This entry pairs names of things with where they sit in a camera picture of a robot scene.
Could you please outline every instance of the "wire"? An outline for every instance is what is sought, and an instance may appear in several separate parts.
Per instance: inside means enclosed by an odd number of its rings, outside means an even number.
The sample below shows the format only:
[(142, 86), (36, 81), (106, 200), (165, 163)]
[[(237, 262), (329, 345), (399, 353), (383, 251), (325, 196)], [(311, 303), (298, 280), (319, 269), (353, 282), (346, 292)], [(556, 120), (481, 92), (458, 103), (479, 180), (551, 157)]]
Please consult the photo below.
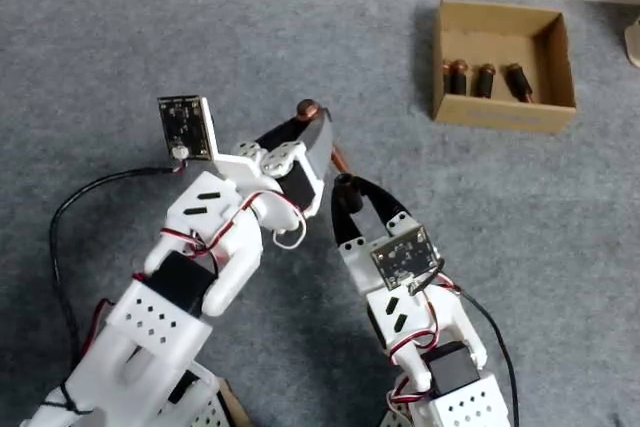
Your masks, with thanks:
[(480, 302), (478, 302), (475, 298), (471, 296), (466, 290), (464, 290), (459, 285), (456, 286), (456, 289), (460, 292), (465, 299), (469, 301), (471, 305), (473, 305), (478, 311), (487, 319), (491, 328), (496, 334), (496, 338), (498, 339), (498, 344), (500, 345), (500, 349), (502, 350), (502, 355), (504, 356), (504, 360), (507, 364), (507, 370), (509, 371), (509, 382), (511, 383), (511, 401), (513, 408), (513, 427), (520, 426), (520, 408), (518, 406), (518, 385), (516, 382), (516, 372), (513, 367), (513, 362), (511, 361), (511, 356), (509, 355), (509, 350), (507, 349), (507, 345), (504, 342), (504, 338), (502, 337), (502, 332), (500, 332), (500, 328), (493, 317), (489, 313), (487, 309), (485, 309)]
[[(389, 360), (391, 360), (391, 363), (394, 365), (396, 365), (396, 362), (393, 359), (393, 356), (395, 355), (395, 353), (411, 341), (413, 341), (419, 349), (423, 349), (423, 350), (430, 350), (438, 345), (438, 342), (440, 340), (440, 325), (438, 324), (438, 316), (436, 315), (436, 310), (433, 307), (433, 304), (431, 303), (429, 298), (427, 297), (427, 294), (423, 294), (423, 295), (427, 301), (427, 307), (429, 309), (429, 313), (431, 314), (431, 317), (433, 318), (433, 321), (435, 323), (435, 330), (420, 329), (415, 332), (412, 332), (408, 336), (402, 338), (401, 340), (393, 344), (393, 346), (389, 348)], [(418, 338), (424, 337), (426, 335), (431, 336), (431, 339), (429, 340), (429, 342), (427, 342), (426, 344), (421, 344), (420, 342), (417, 341)]]
[(400, 409), (393, 405), (393, 402), (391, 402), (391, 395), (392, 394), (393, 394), (393, 391), (390, 390), (389, 392), (387, 392), (387, 395), (386, 395), (386, 397), (387, 397), (387, 406), (389, 407), (389, 410), (391, 412), (393, 412), (394, 414), (399, 415), (400, 417), (403, 417), (409, 423), (409, 425), (413, 425), (411, 420), (409, 419), (409, 417), (407, 415), (405, 415), (403, 412), (400, 412)]
[(438, 265), (433, 270), (431, 270), (431, 274), (429, 274), (426, 279), (420, 282), (418, 287), (413, 289), (411, 295), (416, 295), (417, 293), (424, 291), (424, 289), (426, 289), (431, 284), (431, 282), (433, 282), (434, 279), (438, 277), (438, 275), (442, 272), (442, 269), (444, 269), (444, 259), (441, 257), (438, 259)]
[(60, 265), (58, 264), (58, 228), (62, 214), (80, 197), (92, 190), (117, 180), (129, 177), (141, 177), (157, 174), (178, 174), (184, 171), (186, 163), (181, 163), (178, 167), (144, 167), (141, 169), (125, 170), (115, 174), (106, 175), (94, 180), (71, 194), (56, 210), (49, 224), (49, 257), (51, 259), (51, 271), (53, 274), (53, 289), (58, 299), (58, 303), (62, 308), (67, 330), (69, 331), (69, 344), (71, 351), (71, 370), (75, 368), (82, 358), (82, 349), (80, 346), (80, 329), (78, 327), (78, 319), (73, 310), (73, 305), (69, 300), (69, 296), (64, 288), (62, 276), (60, 275)]
[(404, 389), (409, 383), (409, 376), (405, 375), (403, 379), (398, 383), (395, 389), (391, 391), (391, 395), (389, 396), (389, 400), (396, 404), (410, 404), (413, 402), (418, 402), (427, 395), (430, 390), (425, 392), (411, 392), (408, 394), (403, 394), (402, 389)]
[(98, 334), (98, 328), (100, 327), (100, 324), (102, 322), (102, 314), (104, 313), (107, 305), (114, 306), (115, 302), (104, 297), (100, 299), (100, 301), (98, 302), (98, 305), (96, 305), (96, 308), (93, 311), (93, 317), (91, 319), (91, 327), (89, 328), (89, 333), (87, 334), (87, 338), (85, 339), (84, 344), (82, 346), (83, 357), (87, 354), (87, 352), (93, 345), (93, 342), (96, 340), (96, 336)]
[(238, 216), (238, 214), (240, 214), (240, 212), (247, 210), (249, 207), (251, 207), (251, 204), (253, 204), (253, 202), (260, 197), (261, 195), (265, 195), (265, 194), (271, 194), (271, 195), (275, 195), (276, 197), (278, 197), (279, 199), (285, 201), (287, 203), (287, 205), (289, 205), (291, 208), (293, 208), (296, 216), (298, 217), (298, 219), (300, 220), (300, 223), (302, 224), (302, 231), (300, 233), (300, 237), (296, 240), (295, 243), (291, 244), (291, 245), (287, 245), (287, 244), (282, 244), (277, 240), (277, 233), (274, 232), (273, 235), (273, 242), (275, 245), (277, 245), (278, 247), (282, 248), (282, 249), (286, 249), (286, 250), (292, 250), (297, 248), (300, 243), (304, 240), (306, 234), (307, 234), (307, 222), (304, 218), (304, 215), (302, 214), (302, 212), (300, 211), (300, 209), (298, 208), (297, 205), (295, 205), (293, 202), (291, 202), (289, 199), (287, 199), (284, 194), (275, 191), (275, 190), (258, 190), (254, 193), (252, 193), (251, 195), (249, 195), (241, 204), (240, 207), (238, 207), (238, 210), (235, 211), (235, 213), (229, 218), (229, 220), (227, 220), (224, 224), (222, 224), (222, 227), (220, 227), (218, 229), (218, 231), (213, 235), (211, 242), (209, 242), (209, 244), (205, 245), (205, 247), (203, 248), (199, 248), (194, 250), (193, 255), (195, 257), (198, 257), (200, 255), (206, 255), (208, 252), (211, 252), (213, 250), (213, 248), (218, 245), (218, 243), (220, 242), (220, 240), (222, 239), (222, 237), (229, 231), (229, 229), (231, 228), (231, 226), (233, 225), (233, 220)]
[(424, 298), (427, 301), (427, 307), (429, 307), (429, 313), (431, 314), (431, 317), (433, 317), (433, 322), (435, 323), (436, 328), (433, 331), (432, 339), (427, 344), (421, 344), (417, 340), (414, 340), (413, 342), (416, 344), (416, 346), (419, 349), (431, 350), (434, 347), (437, 347), (438, 342), (440, 341), (440, 324), (438, 323), (438, 316), (436, 315), (436, 309), (433, 307), (433, 304), (431, 303), (431, 301), (427, 297), (427, 294), (424, 294)]

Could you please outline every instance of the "metal cylinder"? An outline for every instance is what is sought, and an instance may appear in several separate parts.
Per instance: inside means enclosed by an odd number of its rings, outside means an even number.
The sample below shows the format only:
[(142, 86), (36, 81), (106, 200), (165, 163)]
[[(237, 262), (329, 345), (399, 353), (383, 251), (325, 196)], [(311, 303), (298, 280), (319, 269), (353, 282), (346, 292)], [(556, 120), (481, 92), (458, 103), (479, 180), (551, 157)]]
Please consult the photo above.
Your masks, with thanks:
[(491, 98), (494, 75), (496, 75), (496, 68), (493, 66), (493, 64), (484, 64), (482, 67), (480, 67), (474, 94), (476, 97), (482, 97), (484, 99)]
[(455, 95), (467, 95), (467, 63), (458, 59), (451, 64), (451, 93)]
[(442, 84), (445, 94), (451, 93), (451, 62), (445, 60), (442, 62)]
[(524, 70), (520, 64), (511, 64), (507, 67), (506, 81), (511, 94), (520, 102), (532, 103), (533, 89), (529, 85)]

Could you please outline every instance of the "black cable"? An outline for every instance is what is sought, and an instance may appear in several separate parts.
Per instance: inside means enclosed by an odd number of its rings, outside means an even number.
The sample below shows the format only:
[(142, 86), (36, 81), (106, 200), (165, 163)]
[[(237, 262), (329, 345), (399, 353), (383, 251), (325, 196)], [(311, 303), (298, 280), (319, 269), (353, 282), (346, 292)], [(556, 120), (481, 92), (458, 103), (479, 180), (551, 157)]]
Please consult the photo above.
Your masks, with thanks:
[(438, 265), (436, 266), (435, 269), (433, 269), (433, 272), (431, 272), (431, 274), (426, 279), (420, 282), (420, 285), (418, 285), (418, 287), (416, 287), (415, 289), (413, 289), (413, 291), (411, 291), (411, 295), (416, 295), (422, 292), (427, 287), (429, 287), (429, 285), (431, 285), (431, 283), (435, 280), (438, 274), (442, 272), (442, 269), (444, 269), (444, 259), (441, 257), (438, 259)]
[(69, 296), (62, 283), (62, 277), (60, 276), (60, 266), (58, 265), (58, 226), (60, 224), (60, 217), (62, 214), (73, 204), (76, 200), (82, 197), (87, 192), (92, 191), (102, 185), (115, 182), (116, 180), (126, 179), (129, 177), (140, 177), (146, 175), (156, 174), (174, 174), (182, 172), (184, 168), (172, 168), (172, 167), (144, 167), (141, 169), (125, 170), (124, 172), (118, 172), (111, 175), (106, 175), (94, 180), (93, 182), (78, 189), (72, 195), (70, 195), (56, 210), (55, 214), (51, 218), (49, 224), (49, 256), (51, 258), (51, 269), (53, 273), (53, 289), (62, 308), (64, 319), (67, 324), (67, 330), (69, 331), (69, 340), (71, 345), (71, 370), (75, 368), (82, 358), (81, 355), (81, 342), (80, 342), (80, 328), (78, 327), (78, 319), (73, 310), (73, 305), (69, 300)]
[(462, 287), (457, 286), (456, 290), (460, 292), (465, 299), (471, 303), (478, 311), (484, 315), (484, 317), (489, 321), (493, 331), (496, 334), (496, 338), (498, 339), (498, 344), (500, 344), (500, 349), (502, 350), (502, 355), (504, 356), (504, 360), (507, 363), (507, 369), (509, 370), (509, 382), (511, 383), (511, 402), (513, 404), (513, 427), (520, 426), (520, 409), (518, 407), (518, 385), (516, 383), (516, 371), (513, 368), (513, 362), (511, 362), (511, 356), (509, 355), (509, 351), (507, 350), (507, 345), (504, 343), (504, 338), (502, 337), (502, 333), (500, 332), (500, 328), (491, 314), (487, 309), (485, 309), (480, 302), (474, 299), (471, 294), (469, 294)]

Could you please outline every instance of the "red wire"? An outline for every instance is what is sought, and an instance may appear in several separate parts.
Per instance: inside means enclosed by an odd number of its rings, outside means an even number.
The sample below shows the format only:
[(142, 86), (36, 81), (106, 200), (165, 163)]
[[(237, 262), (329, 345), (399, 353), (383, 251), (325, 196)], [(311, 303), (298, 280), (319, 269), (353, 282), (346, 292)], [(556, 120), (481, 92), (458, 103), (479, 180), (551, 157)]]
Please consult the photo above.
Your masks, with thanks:
[(400, 383), (398, 383), (398, 386), (393, 390), (393, 393), (390, 396), (390, 400), (393, 403), (408, 404), (411, 402), (418, 402), (430, 392), (430, 390), (427, 390), (426, 392), (413, 392), (411, 394), (401, 394), (400, 392), (402, 392), (402, 389), (404, 389), (408, 383), (409, 383), (408, 376), (405, 376), (404, 379), (402, 379)]
[(294, 209), (296, 209), (298, 212), (300, 212), (300, 208), (294, 204), (293, 202), (291, 202), (289, 199), (287, 199), (287, 197), (278, 192), (277, 190), (268, 190), (268, 191), (259, 191), (259, 192), (254, 192), (253, 194), (251, 194), (249, 197), (247, 197), (244, 202), (242, 202), (242, 204), (240, 205), (240, 208), (236, 211), (235, 214), (233, 214), (233, 216), (222, 226), (222, 228), (216, 232), (216, 234), (213, 236), (213, 239), (211, 239), (211, 242), (209, 243), (209, 245), (205, 246), (203, 249), (196, 249), (194, 250), (194, 255), (197, 256), (201, 256), (201, 255), (206, 255), (207, 252), (210, 252), (217, 244), (218, 242), (220, 242), (220, 239), (222, 238), (222, 236), (224, 234), (226, 234), (229, 229), (231, 228), (231, 226), (233, 225), (233, 219), (243, 210), (247, 210), (251, 204), (253, 203), (254, 200), (256, 200), (258, 197), (260, 197), (262, 194), (264, 194), (265, 192), (271, 192), (275, 195), (277, 195), (278, 197), (280, 197), (281, 199), (283, 199), (284, 201), (286, 201), (289, 205), (291, 205), (291, 207), (293, 207)]
[(174, 230), (174, 229), (169, 229), (167, 227), (163, 227), (162, 229), (160, 229), (160, 232), (162, 232), (164, 234), (173, 235), (174, 237), (178, 237), (178, 238), (180, 238), (182, 240), (186, 240), (187, 242), (190, 242), (192, 244), (198, 243), (198, 241), (196, 239), (194, 239), (190, 235), (187, 235), (187, 234), (184, 234), (184, 233), (180, 232), (179, 230)]
[(96, 305), (96, 308), (93, 310), (91, 327), (89, 328), (89, 333), (87, 334), (87, 338), (84, 341), (84, 345), (82, 346), (81, 352), (83, 357), (89, 351), (91, 345), (93, 344), (93, 341), (96, 338), (98, 327), (100, 326), (100, 316), (102, 315), (102, 312), (107, 305), (115, 305), (115, 303), (112, 300), (107, 299), (106, 297), (102, 298), (100, 299), (100, 302), (98, 302), (98, 305)]

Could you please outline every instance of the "copper cylinder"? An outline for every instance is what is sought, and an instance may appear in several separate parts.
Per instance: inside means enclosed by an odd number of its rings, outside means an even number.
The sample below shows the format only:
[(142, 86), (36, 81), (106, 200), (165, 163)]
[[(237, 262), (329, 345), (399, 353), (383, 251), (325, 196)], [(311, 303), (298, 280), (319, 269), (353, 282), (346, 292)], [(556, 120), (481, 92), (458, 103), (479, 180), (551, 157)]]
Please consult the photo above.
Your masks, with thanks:
[(344, 154), (340, 150), (340, 147), (336, 144), (333, 144), (333, 148), (331, 149), (331, 161), (339, 172), (342, 172), (343, 174), (349, 172), (349, 164), (347, 164), (347, 160), (344, 158)]

